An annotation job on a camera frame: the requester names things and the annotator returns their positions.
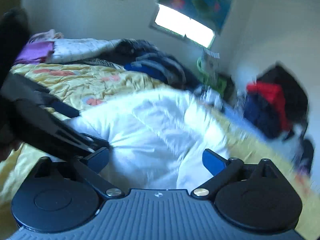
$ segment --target wall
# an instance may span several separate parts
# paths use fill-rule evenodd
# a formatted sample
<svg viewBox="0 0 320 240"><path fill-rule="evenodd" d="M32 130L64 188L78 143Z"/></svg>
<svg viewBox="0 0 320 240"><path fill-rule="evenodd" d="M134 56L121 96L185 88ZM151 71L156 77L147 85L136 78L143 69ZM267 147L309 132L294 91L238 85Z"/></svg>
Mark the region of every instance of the wall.
<svg viewBox="0 0 320 240"><path fill-rule="evenodd" d="M320 143L320 0L256 0L230 72L236 86L282 61L305 87L310 106L308 134ZM320 183L316 148L313 179Z"/></svg>
<svg viewBox="0 0 320 240"><path fill-rule="evenodd" d="M146 39L195 67L200 47L149 28L156 0L22 0L34 33L51 28L67 38ZM235 0L230 17L212 49L228 66L250 13L251 0Z"/></svg>

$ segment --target gray ribbed surface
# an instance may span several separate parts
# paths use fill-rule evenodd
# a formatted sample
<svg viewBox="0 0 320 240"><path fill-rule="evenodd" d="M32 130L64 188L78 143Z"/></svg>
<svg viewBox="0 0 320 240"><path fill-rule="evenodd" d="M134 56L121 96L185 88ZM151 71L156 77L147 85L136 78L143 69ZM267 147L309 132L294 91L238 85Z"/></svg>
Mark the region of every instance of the gray ribbed surface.
<svg viewBox="0 0 320 240"><path fill-rule="evenodd" d="M233 228L216 214L209 201L193 199L186 190L141 189L133 189L123 199L107 201L93 220L78 229L40 234L21 228L10 239L302 240L294 231L254 236Z"/></svg>

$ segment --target purple cloth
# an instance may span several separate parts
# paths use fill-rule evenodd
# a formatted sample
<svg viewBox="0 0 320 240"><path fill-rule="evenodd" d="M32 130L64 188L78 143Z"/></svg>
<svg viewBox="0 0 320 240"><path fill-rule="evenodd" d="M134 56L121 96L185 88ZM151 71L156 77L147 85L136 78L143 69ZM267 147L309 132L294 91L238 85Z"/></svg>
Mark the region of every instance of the purple cloth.
<svg viewBox="0 0 320 240"><path fill-rule="evenodd" d="M38 64L44 62L53 53L54 41L29 43L24 46L14 64Z"/></svg>

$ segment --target white cloth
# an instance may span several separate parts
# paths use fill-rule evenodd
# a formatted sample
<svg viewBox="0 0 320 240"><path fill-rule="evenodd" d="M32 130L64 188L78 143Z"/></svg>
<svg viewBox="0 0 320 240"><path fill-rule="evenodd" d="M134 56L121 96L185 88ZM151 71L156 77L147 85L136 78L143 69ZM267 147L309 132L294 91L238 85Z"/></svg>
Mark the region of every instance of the white cloth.
<svg viewBox="0 0 320 240"><path fill-rule="evenodd" d="M95 39L50 39L54 41L54 53L50 55L45 63L60 64L77 61L85 58L97 57L102 52L115 49L121 40L95 40Z"/></svg>
<svg viewBox="0 0 320 240"><path fill-rule="evenodd" d="M113 147L100 175L129 188L187 189L212 177L206 148L228 158L224 132L188 92L162 89L125 96L82 112L68 124Z"/></svg>

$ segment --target metal bolt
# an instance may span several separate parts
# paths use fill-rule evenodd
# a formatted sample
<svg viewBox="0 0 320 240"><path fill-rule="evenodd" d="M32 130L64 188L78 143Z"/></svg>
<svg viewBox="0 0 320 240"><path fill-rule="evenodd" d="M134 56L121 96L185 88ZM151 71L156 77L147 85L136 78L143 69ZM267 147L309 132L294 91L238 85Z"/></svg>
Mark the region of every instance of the metal bolt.
<svg viewBox="0 0 320 240"><path fill-rule="evenodd" d="M193 193L198 197L203 197L209 195L209 190L206 188L196 188Z"/></svg>
<svg viewBox="0 0 320 240"><path fill-rule="evenodd" d="M118 197L122 194L122 191L118 188L111 188L106 191L106 194L109 197Z"/></svg>

